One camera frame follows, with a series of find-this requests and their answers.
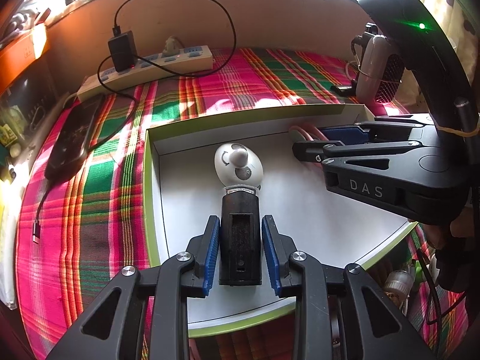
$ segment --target orange box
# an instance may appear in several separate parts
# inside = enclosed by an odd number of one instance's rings
[[[0,51],[0,94],[48,49],[47,30],[41,23]]]

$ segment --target plaid bed sheet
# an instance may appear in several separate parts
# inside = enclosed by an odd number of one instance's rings
[[[417,226],[405,240],[391,253],[397,262],[406,263],[416,259],[416,250],[421,248],[427,256],[429,249],[425,235]],[[448,309],[460,294],[437,288],[442,310]],[[436,326],[428,326],[425,321],[429,288],[423,283],[414,302],[409,303],[410,322],[423,337],[425,342],[433,348],[436,342]],[[452,312],[443,318],[440,357],[447,359],[457,347],[467,330],[468,320],[464,307],[465,301],[460,303]],[[430,307],[429,319],[435,318],[433,306]],[[234,333],[220,334],[214,337],[197,338],[196,347],[199,358],[202,360],[290,360],[292,359],[295,318],[293,314],[286,315],[274,321],[259,326],[250,327]],[[339,353],[333,353],[334,360],[339,360]]]
[[[214,51],[214,66],[225,61],[229,52]],[[49,193],[40,215],[38,246],[31,240],[32,223],[46,188],[47,159],[68,115],[65,111],[35,162],[18,225],[17,294],[35,356],[46,357],[123,266],[149,266],[142,197],[148,128],[254,107],[355,102],[331,93],[332,84],[349,84],[345,61],[309,52],[238,49],[229,64],[213,75],[169,78],[131,88],[139,101],[133,121],[90,154],[72,180]],[[109,96],[93,143],[109,135],[130,108],[128,99]],[[142,357],[146,356],[144,348]]]

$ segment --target curtain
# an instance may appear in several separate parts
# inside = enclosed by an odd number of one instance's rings
[[[456,0],[421,0],[447,35],[472,84],[478,56],[478,38]],[[397,101],[410,112],[428,112],[420,88],[411,71],[405,70],[399,85]]]

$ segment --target blue gripper pad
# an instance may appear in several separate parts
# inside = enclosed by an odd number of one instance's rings
[[[270,277],[270,284],[275,291],[275,295],[279,296],[281,283],[280,283],[280,270],[278,264],[277,253],[273,245],[272,235],[268,228],[268,222],[265,217],[262,219],[262,241],[263,250],[265,251],[265,259],[267,260],[268,276]]]
[[[210,289],[213,286],[213,278],[215,276],[215,266],[217,265],[218,245],[219,245],[220,220],[216,218],[210,243],[208,245],[208,252],[205,260],[205,273],[203,277],[203,293],[208,296]]]
[[[328,140],[341,140],[344,145],[363,145],[369,141],[368,133],[355,126],[332,127],[320,131]]]

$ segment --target metal screw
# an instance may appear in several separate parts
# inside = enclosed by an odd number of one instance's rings
[[[127,266],[124,266],[122,269],[121,269],[121,273],[122,275],[124,276],[131,276],[135,273],[135,267],[132,266],[132,265],[127,265]]]
[[[307,259],[307,255],[303,251],[295,251],[292,253],[292,258],[296,261],[305,261]]]
[[[181,251],[177,254],[178,261],[189,261],[189,259],[191,259],[191,254],[187,251]]]
[[[346,268],[351,274],[354,274],[354,275],[358,275],[362,270],[362,267],[354,262],[347,265]]]

